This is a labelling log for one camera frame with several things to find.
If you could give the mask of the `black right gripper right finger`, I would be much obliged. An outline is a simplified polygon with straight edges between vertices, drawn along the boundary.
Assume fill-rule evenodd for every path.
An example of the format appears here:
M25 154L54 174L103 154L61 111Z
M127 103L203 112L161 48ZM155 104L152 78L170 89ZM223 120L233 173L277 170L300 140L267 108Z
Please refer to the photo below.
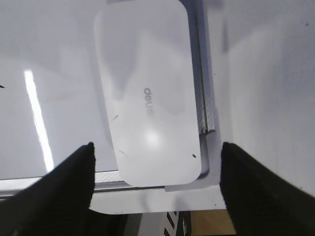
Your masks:
M315 198L225 142L220 190L239 236L313 236Z

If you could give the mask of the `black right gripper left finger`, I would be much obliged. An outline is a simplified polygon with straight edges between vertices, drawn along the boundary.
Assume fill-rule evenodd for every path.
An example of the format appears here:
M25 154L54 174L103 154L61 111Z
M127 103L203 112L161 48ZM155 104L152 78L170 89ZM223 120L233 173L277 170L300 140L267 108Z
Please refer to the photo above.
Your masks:
M82 236L95 187L95 148L81 146L0 204L2 236Z

